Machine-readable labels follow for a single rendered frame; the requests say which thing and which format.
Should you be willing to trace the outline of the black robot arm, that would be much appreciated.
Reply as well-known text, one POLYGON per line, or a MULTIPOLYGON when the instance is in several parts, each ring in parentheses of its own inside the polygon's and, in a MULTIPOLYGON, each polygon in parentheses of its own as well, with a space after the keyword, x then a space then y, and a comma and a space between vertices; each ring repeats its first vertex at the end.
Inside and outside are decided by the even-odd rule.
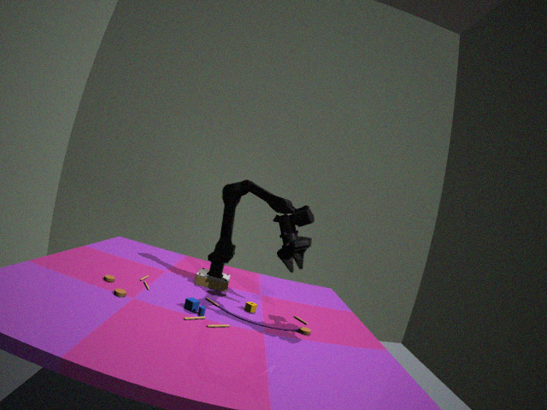
POLYGON ((221 227, 221 236, 215 245, 215 252, 208 255, 208 261, 211 261, 209 276, 222 278, 224 276, 224 263, 228 263, 235 255, 236 245, 232 244, 232 227, 235 215, 235 208, 240 202, 240 198, 248 192, 260 197, 277 213, 274 222, 279 222, 280 231, 295 228, 296 226, 305 226, 315 222, 315 217, 309 206, 294 208, 292 202, 285 198, 275 196, 259 185, 246 179, 241 182, 227 184, 223 188, 222 198, 225 203, 223 221, 221 227), (291 214, 291 215, 287 215, 291 214))

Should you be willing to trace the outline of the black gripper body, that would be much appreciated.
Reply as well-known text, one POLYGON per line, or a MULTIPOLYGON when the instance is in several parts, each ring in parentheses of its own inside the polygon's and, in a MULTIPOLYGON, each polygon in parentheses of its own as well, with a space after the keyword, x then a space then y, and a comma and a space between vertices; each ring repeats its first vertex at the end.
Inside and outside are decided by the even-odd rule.
POLYGON ((291 250, 309 246, 309 241, 306 238, 297 240, 297 234, 298 231, 295 228, 286 229, 281 232, 280 238, 282 238, 284 245, 282 249, 277 251, 278 257, 292 255, 291 250))

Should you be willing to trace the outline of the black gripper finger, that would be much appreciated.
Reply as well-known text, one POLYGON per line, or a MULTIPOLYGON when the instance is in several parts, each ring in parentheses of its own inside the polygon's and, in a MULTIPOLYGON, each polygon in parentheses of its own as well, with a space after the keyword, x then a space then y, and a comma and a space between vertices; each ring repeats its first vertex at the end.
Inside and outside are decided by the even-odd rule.
POLYGON ((297 267, 299 269, 302 269, 303 268, 303 254, 305 252, 305 250, 307 249, 308 247, 306 248, 300 248, 300 249, 293 249, 291 250, 291 253, 297 263, 297 267))
POLYGON ((284 255, 280 259, 284 262, 289 271, 294 272, 293 255, 284 255))

